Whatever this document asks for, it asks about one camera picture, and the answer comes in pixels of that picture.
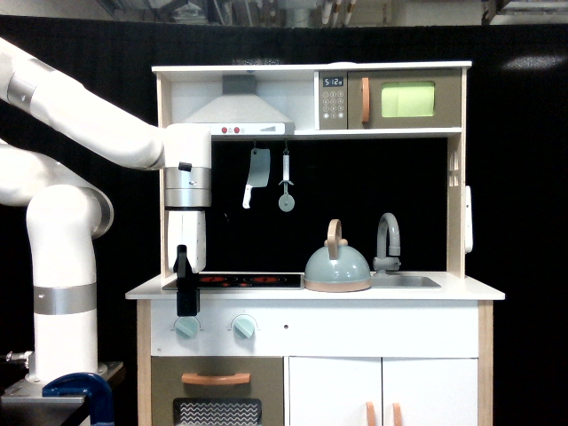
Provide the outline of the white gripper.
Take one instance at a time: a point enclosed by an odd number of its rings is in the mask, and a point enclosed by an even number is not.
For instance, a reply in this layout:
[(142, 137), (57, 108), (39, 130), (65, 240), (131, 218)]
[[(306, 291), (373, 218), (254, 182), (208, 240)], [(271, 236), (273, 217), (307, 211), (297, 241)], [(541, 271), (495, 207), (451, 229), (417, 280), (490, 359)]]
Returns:
[(203, 210), (173, 210), (167, 227), (168, 267), (177, 275), (177, 315), (194, 317), (200, 311), (196, 274), (206, 265), (206, 216)]

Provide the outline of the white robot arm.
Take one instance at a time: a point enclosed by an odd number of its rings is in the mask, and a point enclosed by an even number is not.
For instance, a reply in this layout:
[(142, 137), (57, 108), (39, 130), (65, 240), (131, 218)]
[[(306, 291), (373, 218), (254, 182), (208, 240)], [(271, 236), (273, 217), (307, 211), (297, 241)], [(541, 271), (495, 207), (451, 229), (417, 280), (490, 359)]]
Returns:
[[(158, 128), (88, 91), (72, 77), (1, 44), (1, 98), (120, 166), (161, 170), (170, 212), (168, 261), (179, 277), (206, 264), (211, 132), (201, 124)], [(93, 241), (114, 209), (94, 185), (52, 158), (1, 146), (1, 202), (26, 208), (34, 285), (35, 378), (43, 383), (99, 367)]]

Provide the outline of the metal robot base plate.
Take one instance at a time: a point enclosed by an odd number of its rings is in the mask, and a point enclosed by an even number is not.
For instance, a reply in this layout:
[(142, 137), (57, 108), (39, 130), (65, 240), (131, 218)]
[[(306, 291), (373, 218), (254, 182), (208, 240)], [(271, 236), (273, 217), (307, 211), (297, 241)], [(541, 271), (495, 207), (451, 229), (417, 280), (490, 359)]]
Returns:
[(23, 379), (7, 387), (1, 396), (5, 404), (82, 404), (85, 401), (98, 402), (102, 399), (108, 402), (112, 397), (112, 389), (125, 376), (124, 364), (121, 361), (100, 362), (96, 375), (100, 377), (95, 382), (94, 390), (89, 390), (88, 381), (82, 384), (75, 378), (73, 382), (49, 385), (34, 374), (27, 373)]

